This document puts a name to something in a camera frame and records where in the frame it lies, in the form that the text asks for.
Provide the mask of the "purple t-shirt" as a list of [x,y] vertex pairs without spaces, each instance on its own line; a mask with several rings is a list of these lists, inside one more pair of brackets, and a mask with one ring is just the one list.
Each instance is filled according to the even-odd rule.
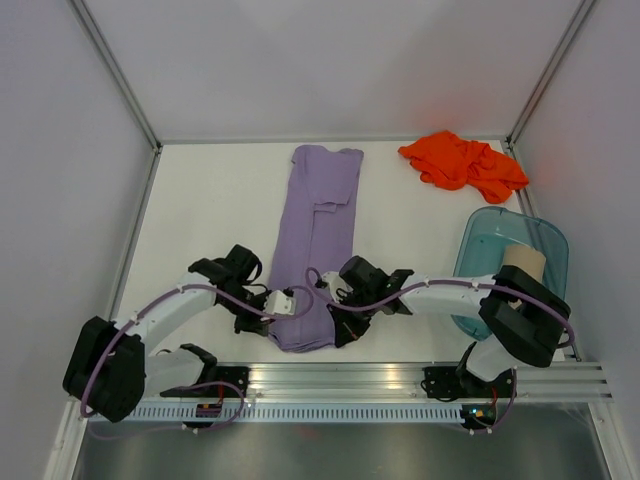
[[[306,285],[305,271],[338,271],[353,255],[356,204],[364,153],[332,152],[319,145],[295,149],[279,235],[267,286],[284,290]],[[334,322],[326,304],[293,320],[275,321],[269,338],[280,350],[306,353],[335,346]]]

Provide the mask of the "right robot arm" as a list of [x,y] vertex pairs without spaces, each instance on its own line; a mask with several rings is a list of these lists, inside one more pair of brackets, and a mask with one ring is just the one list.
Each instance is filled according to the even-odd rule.
[[379,312],[449,314],[486,327],[454,369],[459,388],[469,397],[484,395],[501,375],[520,366],[549,367],[556,351],[575,341],[570,307],[515,265],[480,277],[437,278],[411,269],[387,274],[354,256],[317,283],[331,295],[327,308],[338,347],[359,339]]

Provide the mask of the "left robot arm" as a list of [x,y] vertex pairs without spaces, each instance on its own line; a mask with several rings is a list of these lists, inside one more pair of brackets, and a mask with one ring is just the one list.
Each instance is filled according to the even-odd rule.
[[81,328],[63,378],[64,390],[80,403],[84,418],[116,423],[147,397],[216,395],[217,358],[194,343],[168,353],[155,349],[193,317],[221,306],[259,320],[264,302],[250,290],[262,263],[235,245],[221,258],[191,264],[176,285],[123,317],[89,319]]

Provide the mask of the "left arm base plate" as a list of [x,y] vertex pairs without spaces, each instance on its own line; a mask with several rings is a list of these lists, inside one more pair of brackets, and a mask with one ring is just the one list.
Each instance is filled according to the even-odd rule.
[[160,393],[163,398],[232,398],[239,399],[240,391],[247,394],[251,368],[247,366],[218,366],[214,372],[201,375],[197,388],[174,387]]

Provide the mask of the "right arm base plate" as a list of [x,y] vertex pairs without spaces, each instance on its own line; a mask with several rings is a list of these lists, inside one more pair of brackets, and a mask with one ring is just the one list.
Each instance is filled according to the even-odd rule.
[[421,388],[429,399],[453,402],[461,399],[509,398],[514,386],[513,373],[502,372],[492,381],[484,381],[455,366],[428,366],[422,369]]

